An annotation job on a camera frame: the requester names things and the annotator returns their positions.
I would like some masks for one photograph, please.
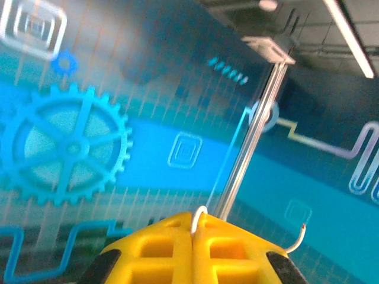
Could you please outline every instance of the glass wall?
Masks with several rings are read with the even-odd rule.
[[[282,247],[305,222],[290,257],[310,283],[379,282],[378,87],[290,69],[229,215]]]
[[[0,279],[75,280],[208,203],[272,69],[192,1],[0,1]]]

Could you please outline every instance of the gear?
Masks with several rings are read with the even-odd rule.
[[[33,92],[31,103],[4,129],[7,189],[20,188],[22,198],[36,195],[40,205],[51,200],[59,206],[91,199],[114,183],[130,158],[131,128],[120,105],[108,102],[108,95],[98,98],[92,87],[81,93],[76,84],[66,92],[52,86],[48,96]]]
[[[67,60],[68,61],[68,67],[62,67],[61,60]],[[58,56],[52,61],[52,68],[55,73],[64,76],[70,76],[74,74],[78,69],[78,61],[76,61],[75,56],[69,52],[68,50],[65,50],[63,52],[60,52]]]

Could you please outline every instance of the white wire hook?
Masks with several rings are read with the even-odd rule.
[[[298,235],[296,242],[292,246],[290,246],[289,248],[285,249],[286,253],[292,253],[294,250],[296,250],[298,247],[300,247],[301,242],[303,241],[304,236],[306,235],[306,229],[307,229],[306,223],[303,223],[303,225],[301,226],[301,229],[300,229],[300,234]]]
[[[192,218],[192,222],[191,222],[191,236],[192,237],[193,237],[193,235],[196,232],[197,224],[199,223],[200,215],[202,213],[208,214],[208,209],[204,205],[202,205],[199,208],[197,208],[197,210],[196,210],[196,212],[194,214],[194,217]]]

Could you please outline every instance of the blue wall mural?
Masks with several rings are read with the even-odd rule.
[[[75,281],[115,237],[216,204],[272,68],[238,34],[189,0],[0,8],[0,279]]]

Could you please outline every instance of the square spiral icon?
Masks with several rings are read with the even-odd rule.
[[[0,41],[43,60],[54,60],[67,26],[61,8],[44,0],[5,0]]]
[[[180,132],[171,148],[167,164],[170,167],[178,167],[180,169],[192,168],[197,160],[203,139],[189,133]]]
[[[295,199],[290,200],[284,213],[284,218],[295,227],[301,227],[303,223],[308,224],[312,216],[312,209]]]

